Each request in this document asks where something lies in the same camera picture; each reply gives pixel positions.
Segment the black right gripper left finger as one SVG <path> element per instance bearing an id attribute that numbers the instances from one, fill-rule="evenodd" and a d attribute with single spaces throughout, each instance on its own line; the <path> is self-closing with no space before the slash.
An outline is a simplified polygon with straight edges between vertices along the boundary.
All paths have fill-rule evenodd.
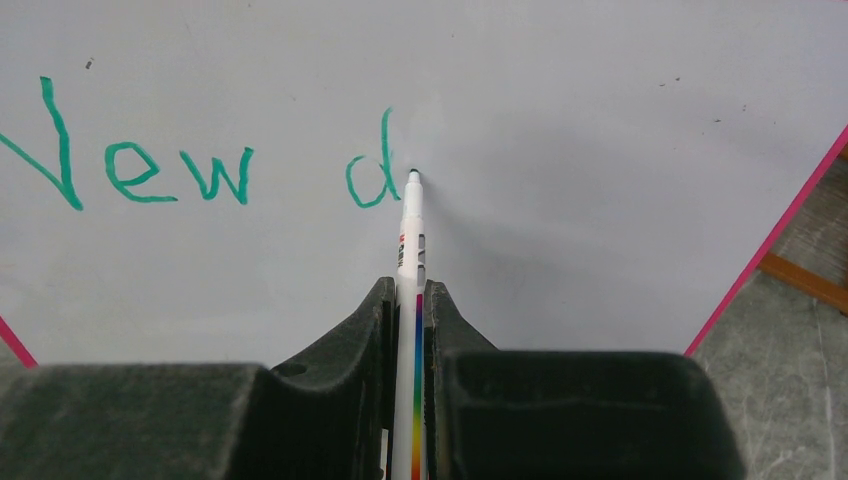
<path id="1" fill-rule="evenodd" d="M 285 362 L 76 364 L 1 397 L 5 479 L 378 479 L 392 279 Z"/>

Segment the pink framed whiteboard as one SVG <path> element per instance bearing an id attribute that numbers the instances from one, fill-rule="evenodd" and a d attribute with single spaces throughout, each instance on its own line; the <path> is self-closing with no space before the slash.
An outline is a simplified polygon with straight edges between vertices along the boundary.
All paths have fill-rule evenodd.
<path id="1" fill-rule="evenodd" d="M 514 349 L 681 352 L 847 125 L 843 1 L 5 1 L 22 357 L 300 351 L 396 268 Z"/>

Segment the green white marker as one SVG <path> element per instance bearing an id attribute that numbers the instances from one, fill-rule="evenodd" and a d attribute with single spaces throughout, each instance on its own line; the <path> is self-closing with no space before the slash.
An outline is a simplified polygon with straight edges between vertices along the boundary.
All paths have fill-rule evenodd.
<path id="1" fill-rule="evenodd" d="M 426 479 L 423 291 L 426 284 L 423 185 L 412 169 L 404 188 L 395 276 L 397 357 L 390 477 Z"/>

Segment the wooden shelf rack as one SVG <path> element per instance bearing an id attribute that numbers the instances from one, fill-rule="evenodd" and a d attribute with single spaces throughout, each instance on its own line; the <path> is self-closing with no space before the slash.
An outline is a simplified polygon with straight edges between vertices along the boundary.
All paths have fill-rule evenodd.
<path id="1" fill-rule="evenodd" d="M 847 279 L 843 285 L 801 267 L 769 249 L 757 268 L 847 316 Z"/>

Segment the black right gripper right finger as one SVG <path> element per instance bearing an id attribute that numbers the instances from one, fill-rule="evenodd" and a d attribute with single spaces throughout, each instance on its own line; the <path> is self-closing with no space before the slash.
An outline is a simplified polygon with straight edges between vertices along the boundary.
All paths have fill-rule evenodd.
<path id="1" fill-rule="evenodd" d="M 742 479 L 713 383 L 692 359 L 500 350 L 447 287 L 423 300 L 434 479 Z"/>

